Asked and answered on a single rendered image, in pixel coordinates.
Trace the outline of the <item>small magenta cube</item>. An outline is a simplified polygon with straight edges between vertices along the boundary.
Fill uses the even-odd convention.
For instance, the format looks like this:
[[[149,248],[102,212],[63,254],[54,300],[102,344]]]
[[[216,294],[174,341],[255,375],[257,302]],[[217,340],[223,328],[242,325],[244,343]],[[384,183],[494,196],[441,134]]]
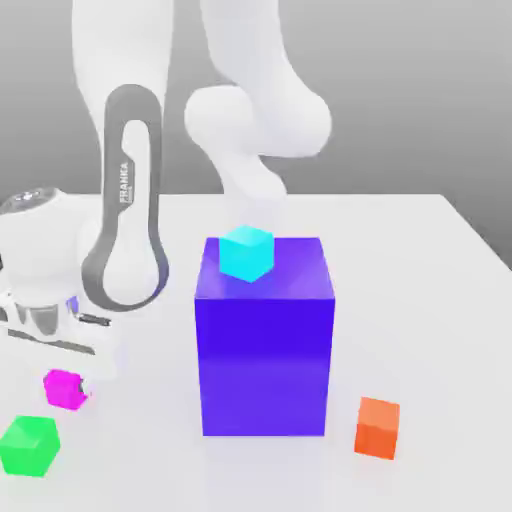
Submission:
[[[88,399],[82,384],[79,374],[59,369],[50,370],[43,378],[48,403],[71,411],[78,410]]]

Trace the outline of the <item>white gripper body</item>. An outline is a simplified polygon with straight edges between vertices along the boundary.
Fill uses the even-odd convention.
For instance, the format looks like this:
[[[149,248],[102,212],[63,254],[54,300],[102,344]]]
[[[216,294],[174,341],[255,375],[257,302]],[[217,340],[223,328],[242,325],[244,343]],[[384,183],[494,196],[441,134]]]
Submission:
[[[0,326],[1,356],[9,354],[43,372],[58,369],[80,374],[85,380],[115,377],[117,345],[112,327],[82,322],[51,341]]]

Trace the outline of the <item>small orange cube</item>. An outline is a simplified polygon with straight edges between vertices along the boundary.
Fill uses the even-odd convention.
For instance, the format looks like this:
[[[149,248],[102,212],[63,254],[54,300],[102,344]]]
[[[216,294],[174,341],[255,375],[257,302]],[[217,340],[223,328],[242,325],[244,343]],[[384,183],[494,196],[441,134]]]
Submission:
[[[362,397],[357,418],[354,451],[385,460],[395,458],[400,405]]]

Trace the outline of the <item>small cyan cube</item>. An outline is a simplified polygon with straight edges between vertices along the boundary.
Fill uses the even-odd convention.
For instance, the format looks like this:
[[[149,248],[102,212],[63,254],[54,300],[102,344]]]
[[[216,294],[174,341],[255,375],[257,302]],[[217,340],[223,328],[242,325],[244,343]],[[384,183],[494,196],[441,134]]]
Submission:
[[[271,232],[248,225],[238,226],[219,238],[219,270],[252,283],[273,269],[274,252]]]

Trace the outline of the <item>large purple box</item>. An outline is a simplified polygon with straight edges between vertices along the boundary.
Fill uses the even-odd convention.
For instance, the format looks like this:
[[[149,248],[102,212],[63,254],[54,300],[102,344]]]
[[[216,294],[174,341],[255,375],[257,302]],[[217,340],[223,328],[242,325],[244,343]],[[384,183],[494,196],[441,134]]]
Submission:
[[[323,435],[335,294],[320,240],[277,239],[247,283],[220,272],[210,237],[194,302],[204,435]]]

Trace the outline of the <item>small green cube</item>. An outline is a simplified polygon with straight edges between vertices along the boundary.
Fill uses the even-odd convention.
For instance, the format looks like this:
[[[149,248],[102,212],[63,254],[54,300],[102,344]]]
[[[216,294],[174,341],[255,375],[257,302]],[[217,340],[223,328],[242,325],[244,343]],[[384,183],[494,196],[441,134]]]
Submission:
[[[44,477],[60,447],[53,418],[18,415],[0,438],[0,463],[8,475]]]

